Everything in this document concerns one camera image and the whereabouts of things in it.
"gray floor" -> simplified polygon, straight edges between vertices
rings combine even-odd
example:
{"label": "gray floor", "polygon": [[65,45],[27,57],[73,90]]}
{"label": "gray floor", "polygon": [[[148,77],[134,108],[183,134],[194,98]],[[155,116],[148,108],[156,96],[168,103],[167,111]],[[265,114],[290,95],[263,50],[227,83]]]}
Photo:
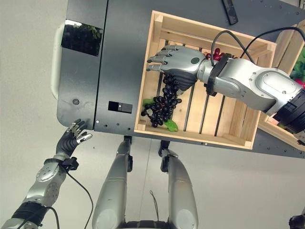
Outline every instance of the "gray floor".
{"label": "gray floor", "polygon": [[[65,127],[56,119],[50,71],[53,36],[65,19],[67,0],[1,1],[0,225],[11,217]],[[122,136],[93,133],[78,147],[80,166],[71,172],[96,201]],[[153,190],[162,220],[168,216],[167,175],[160,171],[159,141],[134,138],[127,220],[156,219]],[[288,228],[305,206],[305,160],[171,143],[189,171],[200,228]],[[88,197],[69,178],[54,207],[61,228],[83,228]],[[52,213],[43,222],[55,228]]]}

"black cable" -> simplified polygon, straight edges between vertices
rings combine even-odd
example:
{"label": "black cable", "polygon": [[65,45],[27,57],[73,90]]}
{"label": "black cable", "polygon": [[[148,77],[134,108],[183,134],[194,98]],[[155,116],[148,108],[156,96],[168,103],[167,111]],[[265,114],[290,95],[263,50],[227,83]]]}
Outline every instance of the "black cable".
{"label": "black cable", "polygon": [[211,46],[211,64],[212,64],[213,67],[215,66],[215,64],[214,64],[214,59],[213,59],[213,57],[214,57],[214,55],[213,55],[214,46],[215,46],[215,43],[216,43],[218,37],[220,37],[220,35],[223,34],[223,33],[228,33],[228,34],[230,34],[230,35],[237,41],[237,43],[239,44],[239,46],[243,49],[244,53],[247,54],[247,56],[249,57],[249,60],[250,60],[252,63],[254,63],[254,60],[252,59],[252,57],[250,56],[250,54],[247,52],[247,49],[245,49],[245,47],[244,47],[244,45],[241,43],[241,41],[240,41],[231,31],[224,30],[224,31],[219,32],[219,33],[216,35],[216,37],[215,37],[214,40],[213,40],[212,46]]}
{"label": "black cable", "polygon": [[157,203],[157,201],[156,201],[156,198],[155,198],[154,195],[153,195],[153,191],[150,190],[149,193],[150,193],[150,194],[152,195],[152,197],[153,197],[154,208],[156,209],[157,219],[158,219],[158,221],[159,221],[158,203]]}
{"label": "black cable", "polygon": [[282,28],[278,28],[278,29],[275,29],[275,30],[270,30],[270,31],[267,31],[267,32],[263,32],[261,34],[259,34],[258,36],[256,36],[252,41],[250,41],[250,43],[247,45],[247,47],[245,48],[243,54],[240,56],[240,58],[243,57],[243,55],[246,53],[247,54],[247,50],[248,48],[250,47],[250,45],[258,38],[260,38],[261,36],[264,36],[266,34],[269,34],[269,33],[273,33],[273,32],[278,32],[278,31],[284,31],[284,30],[295,30],[295,31],[298,31],[300,33],[300,35],[302,36],[304,42],[305,42],[305,35],[304,35],[304,32],[300,29],[300,28],[297,28],[297,27],[282,27]]}
{"label": "black cable", "polygon": [[92,212],[93,212],[93,207],[94,207],[93,206],[93,200],[91,198],[91,195],[90,195],[89,191],[77,179],[75,179],[68,171],[66,171],[66,173],[68,174],[69,177],[71,177],[72,180],[74,180],[79,186],[81,186],[85,190],[85,192],[88,194],[89,199],[91,201],[91,212],[90,212],[89,218],[88,218],[87,223],[86,223],[85,228],[84,228],[84,229],[86,229],[86,227],[89,223],[89,220],[91,218]]}
{"label": "black cable", "polygon": [[26,218],[20,225],[19,227],[17,227],[17,229],[20,229],[27,221],[29,221],[32,217],[34,217],[35,215],[37,215],[41,210],[46,210],[46,209],[51,209],[54,212],[55,218],[56,218],[56,224],[57,224],[57,229],[59,228],[59,220],[58,220],[58,215],[57,212],[54,208],[52,207],[45,207],[45,208],[41,208],[38,211],[36,211],[35,213],[33,213],[30,217]]}

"green leaf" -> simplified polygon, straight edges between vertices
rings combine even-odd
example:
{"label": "green leaf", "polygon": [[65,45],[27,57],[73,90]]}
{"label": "green leaf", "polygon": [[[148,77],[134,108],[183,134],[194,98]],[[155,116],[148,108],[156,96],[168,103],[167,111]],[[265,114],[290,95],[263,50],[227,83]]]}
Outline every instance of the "green leaf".
{"label": "green leaf", "polygon": [[178,126],[172,119],[167,120],[167,122],[164,122],[164,124],[166,125],[169,131],[171,132],[178,131]]}
{"label": "green leaf", "polygon": [[153,104],[153,103],[154,103],[153,99],[143,99],[142,107],[144,107],[146,104]]}

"green object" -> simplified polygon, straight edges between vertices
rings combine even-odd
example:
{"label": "green object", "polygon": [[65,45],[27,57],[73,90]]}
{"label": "green object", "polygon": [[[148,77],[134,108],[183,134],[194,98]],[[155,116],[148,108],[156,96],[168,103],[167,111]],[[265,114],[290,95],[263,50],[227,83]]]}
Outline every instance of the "green object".
{"label": "green object", "polygon": [[153,103],[154,103],[153,99],[143,99],[142,107],[144,107],[146,104],[153,104]]}
{"label": "green object", "polygon": [[305,80],[305,47],[302,49],[301,54],[295,62],[290,78],[293,80],[301,79],[302,82]]}
{"label": "green object", "polygon": [[164,124],[166,125],[169,131],[171,132],[178,131],[178,126],[172,119],[167,120],[167,122],[164,122]]}

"silver robot hand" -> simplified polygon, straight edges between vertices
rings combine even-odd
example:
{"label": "silver robot hand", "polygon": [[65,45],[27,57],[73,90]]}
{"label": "silver robot hand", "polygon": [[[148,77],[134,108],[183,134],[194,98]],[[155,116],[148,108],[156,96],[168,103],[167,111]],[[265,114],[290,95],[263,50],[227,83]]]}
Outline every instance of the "silver robot hand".
{"label": "silver robot hand", "polygon": [[173,75],[179,82],[179,89],[186,91],[197,81],[197,73],[205,56],[194,49],[180,45],[166,45],[147,62],[161,63],[147,66],[147,71],[159,71]]}

